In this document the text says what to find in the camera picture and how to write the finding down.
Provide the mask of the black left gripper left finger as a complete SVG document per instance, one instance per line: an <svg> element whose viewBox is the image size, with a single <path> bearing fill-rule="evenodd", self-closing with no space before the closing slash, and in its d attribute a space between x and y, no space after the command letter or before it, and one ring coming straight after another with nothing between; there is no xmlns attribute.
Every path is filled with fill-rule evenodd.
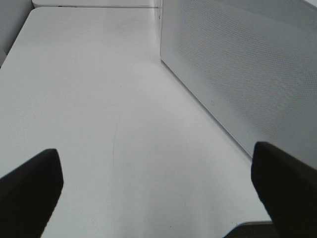
<svg viewBox="0 0 317 238"><path fill-rule="evenodd" d="M0 236L39 238L64 180L59 154L46 149L0 179Z"/></svg>

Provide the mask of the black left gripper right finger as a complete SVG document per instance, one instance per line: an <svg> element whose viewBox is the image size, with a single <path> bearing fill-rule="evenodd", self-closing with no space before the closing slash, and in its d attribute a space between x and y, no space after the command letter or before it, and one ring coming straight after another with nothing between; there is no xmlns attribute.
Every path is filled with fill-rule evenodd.
<svg viewBox="0 0 317 238"><path fill-rule="evenodd" d="M268 142L257 142L251 180L282 238L317 236L317 171Z"/></svg>

